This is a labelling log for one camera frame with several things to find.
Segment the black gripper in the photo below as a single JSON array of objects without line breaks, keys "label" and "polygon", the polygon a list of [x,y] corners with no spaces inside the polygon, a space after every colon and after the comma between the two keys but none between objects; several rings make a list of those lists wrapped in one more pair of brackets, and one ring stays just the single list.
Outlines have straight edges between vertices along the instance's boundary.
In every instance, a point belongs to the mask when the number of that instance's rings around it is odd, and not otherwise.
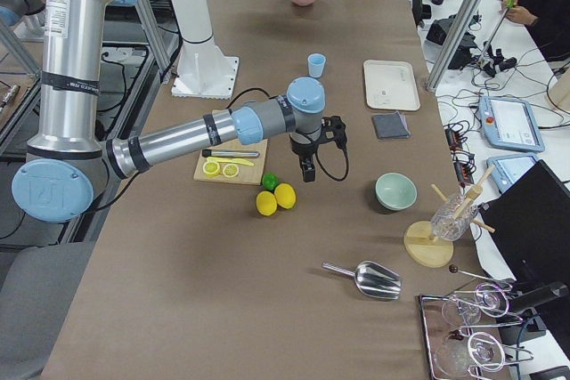
[{"label": "black gripper", "polygon": [[320,146],[319,139],[315,140],[311,135],[303,133],[291,133],[289,142],[292,151],[298,156],[303,182],[314,182],[316,176],[314,155]]}]

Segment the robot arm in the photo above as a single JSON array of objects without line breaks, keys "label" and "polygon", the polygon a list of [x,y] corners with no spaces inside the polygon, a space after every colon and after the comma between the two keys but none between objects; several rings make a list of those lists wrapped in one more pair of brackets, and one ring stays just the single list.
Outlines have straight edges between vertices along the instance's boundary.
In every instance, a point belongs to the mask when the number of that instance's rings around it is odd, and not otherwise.
[{"label": "robot arm", "polygon": [[173,158],[236,140],[249,145],[288,133],[305,142],[323,127],[325,91],[311,77],[294,79],[282,95],[221,109],[179,125],[99,140],[105,12],[114,0],[46,0],[40,111],[27,158],[12,178],[21,212],[63,223],[94,208],[110,182]]}]

